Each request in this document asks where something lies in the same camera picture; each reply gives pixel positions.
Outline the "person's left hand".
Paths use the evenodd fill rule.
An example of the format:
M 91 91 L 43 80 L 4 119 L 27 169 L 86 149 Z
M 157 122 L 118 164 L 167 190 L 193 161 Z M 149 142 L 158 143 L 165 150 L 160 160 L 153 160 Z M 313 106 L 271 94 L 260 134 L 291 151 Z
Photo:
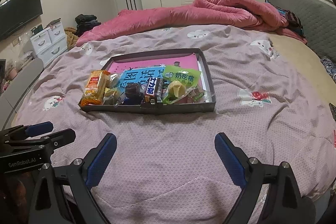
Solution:
M 33 187 L 30 172 L 1 176 L 1 223 L 28 223 Z

